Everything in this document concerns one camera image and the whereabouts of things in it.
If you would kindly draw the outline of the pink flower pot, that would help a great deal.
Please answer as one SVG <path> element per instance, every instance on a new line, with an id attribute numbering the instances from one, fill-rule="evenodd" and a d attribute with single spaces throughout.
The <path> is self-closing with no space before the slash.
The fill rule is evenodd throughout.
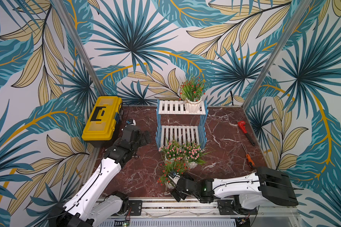
<path id="1" fill-rule="evenodd" d="M 161 153 L 166 166 L 175 161 L 185 161 L 184 150 L 175 140 L 168 142 L 168 144 L 165 146 L 161 146 L 159 148 L 159 152 Z"/>
<path id="2" fill-rule="evenodd" d="M 208 153 L 204 148 L 201 148 L 200 144 L 196 142 L 187 142 L 182 144 L 181 148 L 189 169 L 206 163 L 205 155 Z"/>

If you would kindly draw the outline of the red flower pot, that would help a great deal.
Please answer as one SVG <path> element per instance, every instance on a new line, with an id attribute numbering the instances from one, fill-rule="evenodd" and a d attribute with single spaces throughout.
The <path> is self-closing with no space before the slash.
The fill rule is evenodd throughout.
<path id="1" fill-rule="evenodd" d="M 174 189 L 180 177 L 188 170 L 188 164 L 184 161 L 165 161 L 158 183 L 168 189 Z"/>
<path id="2" fill-rule="evenodd" d="M 202 97 L 207 88 L 208 83 L 201 76 L 192 76 L 182 82 L 180 97 L 189 113 L 197 113 L 200 110 Z"/>

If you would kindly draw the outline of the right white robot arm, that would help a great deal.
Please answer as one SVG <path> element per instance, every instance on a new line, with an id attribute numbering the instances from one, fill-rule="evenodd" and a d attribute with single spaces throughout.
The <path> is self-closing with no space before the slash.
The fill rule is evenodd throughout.
<path id="1" fill-rule="evenodd" d="M 288 174 L 265 166 L 246 176 L 195 181 L 188 173 L 166 174 L 171 195 L 176 201 L 194 196 L 200 203 L 217 202 L 220 213 L 249 214 L 263 204 L 295 207 L 298 205 L 296 188 Z"/>

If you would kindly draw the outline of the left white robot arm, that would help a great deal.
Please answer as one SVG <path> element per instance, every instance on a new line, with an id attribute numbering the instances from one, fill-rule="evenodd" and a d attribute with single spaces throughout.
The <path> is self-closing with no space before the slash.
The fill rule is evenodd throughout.
<path id="1" fill-rule="evenodd" d="M 136 125 L 127 125 L 122 136 L 106 149 L 100 165 L 83 187 L 66 204 L 57 205 L 48 215 L 50 227 L 97 227 L 108 217 L 129 212 L 128 196 L 114 192 L 97 204 L 105 188 L 137 155 L 137 150 L 151 143 L 149 131 L 141 131 Z"/>

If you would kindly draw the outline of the blue white wooden rack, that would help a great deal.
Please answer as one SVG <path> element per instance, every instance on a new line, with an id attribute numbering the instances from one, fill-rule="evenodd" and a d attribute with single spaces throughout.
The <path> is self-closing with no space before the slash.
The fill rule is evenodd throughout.
<path id="1" fill-rule="evenodd" d="M 196 125 L 162 125 L 161 117 L 163 115 L 198 115 L 200 117 L 199 124 Z M 208 115 L 206 101 L 201 102 L 200 110 L 195 114 L 189 113 L 185 109 L 184 101 L 158 100 L 156 116 L 157 116 L 157 131 L 156 145 L 158 148 L 167 146 L 169 142 L 177 141 L 179 144 L 195 142 L 201 148 L 206 147 L 206 132 L 205 123 Z"/>

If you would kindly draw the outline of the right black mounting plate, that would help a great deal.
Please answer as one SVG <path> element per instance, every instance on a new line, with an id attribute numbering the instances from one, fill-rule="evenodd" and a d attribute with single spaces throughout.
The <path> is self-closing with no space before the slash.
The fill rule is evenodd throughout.
<path id="1" fill-rule="evenodd" d="M 240 203 L 237 203 L 234 200 L 218 200 L 217 207 L 220 215 L 248 216 L 257 214 L 257 208 L 252 210 L 244 209 L 241 207 Z"/>

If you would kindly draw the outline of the black mounting plate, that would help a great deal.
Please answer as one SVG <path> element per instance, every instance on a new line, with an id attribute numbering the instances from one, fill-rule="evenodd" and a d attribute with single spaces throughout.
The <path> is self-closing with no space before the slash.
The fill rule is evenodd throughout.
<path id="1" fill-rule="evenodd" d="M 240 203 L 237 203 L 234 200 L 218 200 L 217 207 L 220 215 L 248 216 L 257 214 L 257 208 L 252 210 L 244 209 L 241 207 Z"/>
<path id="2" fill-rule="evenodd" d="M 120 217 L 130 215 L 132 216 L 141 216 L 143 207 L 142 200 L 130 200 L 124 207 L 120 209 L 118 213 L 112 214 L 112 217 Z"/>

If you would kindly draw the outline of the yellow black toolbox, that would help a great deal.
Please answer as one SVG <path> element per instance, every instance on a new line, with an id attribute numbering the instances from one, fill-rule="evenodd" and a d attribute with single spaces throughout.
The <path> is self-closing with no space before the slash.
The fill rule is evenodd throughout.
<path id="1" fill-rule="evenodd" d="M 95 148 L 111 146 L 118 138 L 123 101 L 118 96 L 100 96 L 81 138 Z"/>

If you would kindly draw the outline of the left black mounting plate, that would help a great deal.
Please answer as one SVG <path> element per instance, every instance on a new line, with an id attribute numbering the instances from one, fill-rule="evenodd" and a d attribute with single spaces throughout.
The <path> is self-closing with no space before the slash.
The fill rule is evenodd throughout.
<path id="1" fill-rule="evenodd" d="M 118 213 L 112 214 L 112 217 L 120 217 L 130 215 L 132 216 L 141 216 L 143 207 L 142 200 L 130 200 L 124 207 L 120 209 Z"/>

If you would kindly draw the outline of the red pipe wrench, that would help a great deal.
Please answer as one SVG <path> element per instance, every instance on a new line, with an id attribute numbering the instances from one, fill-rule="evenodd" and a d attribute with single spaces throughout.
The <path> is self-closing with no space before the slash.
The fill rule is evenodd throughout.
<path id="1" fill-rule="evenodd" d="M 250 144 L 252 144 L 255 147 L 256 143 L 254 142 L 254 140 L 252 139 L 252 137 L 250 136 L 250 134 L 248 133 L 248 131 L 245 127 L 246 122 L 245 121 L 239 121 L 237 124 L 238 124 L 238 127 L 241 129 L 241 131 L 246 136 L 246 138 L 249 140 Z"/>

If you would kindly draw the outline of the orange handled screwdriver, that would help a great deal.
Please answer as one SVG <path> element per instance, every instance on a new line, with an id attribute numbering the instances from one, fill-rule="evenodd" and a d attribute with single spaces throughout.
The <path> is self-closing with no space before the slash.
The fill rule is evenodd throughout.
<path id="1" fill-rule="evenodd" d="M 241 143 L 241 145 L 242 145 L 242 148 L 245 152 L 245 157 L 247 159 L 247 163 L 248 163 L 249 167 L 251 169 L 256 169 L 256 165 L 255 165 L 254 161 L 252 160 L 251 156 L 248 154 L 246 147 L 242 143 Z"/>

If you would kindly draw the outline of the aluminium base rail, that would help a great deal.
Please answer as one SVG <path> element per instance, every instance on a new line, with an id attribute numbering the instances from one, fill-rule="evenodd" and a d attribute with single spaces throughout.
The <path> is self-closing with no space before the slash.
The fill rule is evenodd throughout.
<path id="1" fill-rule="evenodd" d="M 199 203 L 195 198 L 186 199 L 180 202 L 171 200 L 170 198 L 131 198 L 130 200 L 143 201 L 141 216 L 135 216 L 136 218 L 244 217 L 244 215 L 220 215 L 216 201 L 212 203 Z M 90 210 L 89 216 L 85 219 L 93 219 L 96 223 L 100 224 L 109 218 L 122 218 L 124 216 L 111 216 L 112 214 L 118 213 L 115 209 L 121 207 L 120 202 L 120 199 L 116 200 L 114 196 L 110 196 L 102 203 L 96 203 L 95 208 Z M 272 206 L 268 203 L 265 206 L 258 206 L 256 208 L 257 214 L 250 216 L 291 217 L 299 215 L 296 207 Z"/>

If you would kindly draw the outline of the left aluminium corner post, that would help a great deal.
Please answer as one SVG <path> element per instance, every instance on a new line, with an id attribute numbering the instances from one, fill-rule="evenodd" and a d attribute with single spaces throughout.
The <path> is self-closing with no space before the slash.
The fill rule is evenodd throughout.
<path id="1" fill-rule="evenodd" d="M 91 78 L 91 80 L 93 81 L 94 87 L 97 89 L 98 93 L 100 96 L 105 96 L 106 93 L 103 89 L 103 87 L 100 84 L 100 81 L 96 75 L 96 72 L 94 70 L 94 67 L 85 51 L 85 48 L 82 44 L 82 41 L 78 35 L 78 32 L 75 28 L 75 25 L 72 23 L 70 15 L 68 13 L 68 11 L 66 10 L 66 7 L 63 3 L 63 1 L 60 0 L 53 0 L 52 1 L 54 7 L 57 10 L 57 13 L 60 17 L 60 19 L 62 20 L 67 32 L 69 33 L 70 38 L 72 39 L 73 43 L 74 43 L 74 47 L 77 49 L 78 54 L 83 62 L 83 64 L 85 65 L 89 76 Z"/>

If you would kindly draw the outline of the aluminium corner post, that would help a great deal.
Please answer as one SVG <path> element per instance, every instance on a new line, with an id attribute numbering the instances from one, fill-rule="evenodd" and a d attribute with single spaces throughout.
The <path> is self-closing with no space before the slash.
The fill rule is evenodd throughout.
<path id="1" fill-rule="evenodd" d="M 290 36 L 293 34 L 295 28 L 299 24 L 299 21 L 303 17 L 305 11 L 307 10 L 311 2 L 312 2 L 311 0 L 301 1 L 301 3 L 298 5 L 295 14 L 291 17 L 291 21 L 288 23 L 288 26 L 286 27 L 285 32 L 281 34 L 279 41 L 276 43 L 275 48 L 271 52 L 271 55 L 266 61 L 264 67 L 262 68 L 259 77 L 255 80 L 253 87 L 251 88 L 246 100 L 244 101 L 242 105 L 244 111 L 246 111 L 247 108 L 251 105 L 251 101 L 254 95 L 257 93 L 259 86 L 264 81 L 275 59 L 277 58 L 278 54 L 282 51 L 283 47 L 285 46 Z"/>
<path id="2" fill-rule="evenodd" d="M 93 81 L 94 87 L 97 89 L 98 93 L 100 96 L 105 96 L 106 93 L 103 89 L 103 87 L 100 84 L 100 81 L 96 75 L 96 72 L 94 70 L 94 67 L 85 51 L 85 48 L 82 44 L 82 41 L 78 35 L 78 32 L 75 28 L 75 25 L 72 23 L 70 15 L 68 13 L 68 11 L 66 10 L 66 7 L 63 3 L 63 1 L 60 0 L 53 0 L 52 1 L 54 7 L 57 10 L 57 13 L 60 17 L 60 19 L 62 20 L 67 32 L 69 33 L 70 38 L 72 39 L 73 43 L 74 43 L 74 47 L 77 49 L 78 54 L 83 62 L 83 64 L 85 65 L 89 76 L 91 78 L 91 80 Z"/>

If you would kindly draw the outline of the right aluminium corner post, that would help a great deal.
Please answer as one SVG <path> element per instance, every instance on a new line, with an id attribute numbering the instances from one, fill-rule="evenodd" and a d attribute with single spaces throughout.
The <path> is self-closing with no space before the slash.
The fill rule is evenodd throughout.
<path id="1" fill-rule="evenodd" d="M 303 17 L 305 11 L 307 10 L 311 2 L 312 2 L 311 0 L 301 1 L 301 3 L 298 5 L 295 14 L 291 17 L 291 21 L 288 23 L 288 26 L 286 27 L 285 32 L 281 34 L 279 41 L 276 43 L 275 48 L 271 52 L 271 55 L 266 61 L 264 67 L 262 68 L 259 77 L 255 80 L 253 87 L 251 88 L 246 100 L 244 101 L 242 105 L 244 111 L 246 111 L 247 108 L 251 105 L 251 101 L 254 95 L 257 93 L 259 86 L 264 81 L 275 59 L 277 58 L 278 54 L 282 51 L 283 47 L 285 46 L 290 36 L 293 34 L 295 28 L 299 24 L 299 21 Z"/>

